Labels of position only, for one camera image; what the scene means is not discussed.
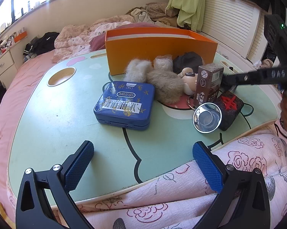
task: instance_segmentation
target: blue tin box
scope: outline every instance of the blue tin box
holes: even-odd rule
[[[154,86],[145,83],[111,82],[94,108],[98,122],[134,130],[149,126]]]

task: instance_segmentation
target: drawer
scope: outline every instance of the drawer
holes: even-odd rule
[[[13,64],[14,61],[11,57],[10,51],[8,51],[0,58],[0,75]]]
[[[0,75],[0,81],[2,82],[3,86],[7,89],[9,88],[11,82],[13,81],[14,77],[16,76],[17,69],[15,65],[12,65],[4,73]]]

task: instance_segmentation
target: pink pillow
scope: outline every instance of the pink pillow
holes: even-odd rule
[[[127,24],[127,25],[122,25],[122,26],[116,27],[115,29],[133,28],[133,27],[159,27],[159,26],[149,24],[146,22],[140,22],[140,23],[131,23],[131,24]],[[98,35],[97,37],[93,38],[89,42],[92,52],[105,49],[105,35],[106,35],[106,33],[102,33],[101,35]]]

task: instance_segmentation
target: orange box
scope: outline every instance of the orange box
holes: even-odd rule
[[[171,54],[172,58],[186,52],[199,54],[210,64],[218,44],[198,33],[177,28],[124,28],[106,32],[105,46],[110,74],[125,73],[132,59],[148,59]]]
[[[14,38],[14,41],[15,43],[20,41],[21,39],[23,39],[24,37],[27,36],[27,31],[24,31],[23,33],[20,33],[19,35],[17,35],[15,38]]]

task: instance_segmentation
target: screw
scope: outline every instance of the screw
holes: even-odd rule
[[[25,170],[25,173],[26,174],[30,174],[32,172],[32,169],[31,168],[27,168],[26,170]]]
[[[54,171],[57,171],[57,170],[59,170],[61,168],[61,166],[59,165],[59,164],[55,164],[55,165],[53,165],[53,167],[52,167],[52,169],[54,170]]]
[[[234,170],[234,166],[232,165],[232,164],[228,164],[228,165],[226,165],[226,169],[228,169],[228,170]]]
[[[255,172],[256,172],[257,174],[261,174],[261,170],[258,169],[258,168],[255,169]]]

